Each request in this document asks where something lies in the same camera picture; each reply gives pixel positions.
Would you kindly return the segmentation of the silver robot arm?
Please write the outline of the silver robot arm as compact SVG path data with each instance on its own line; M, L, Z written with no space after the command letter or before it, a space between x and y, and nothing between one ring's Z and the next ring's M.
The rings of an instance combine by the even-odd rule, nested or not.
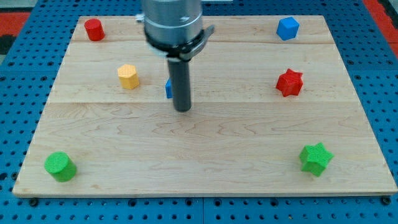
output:
M142 0L146 41L172 61L188 62L214 33L203 26L201 0Z

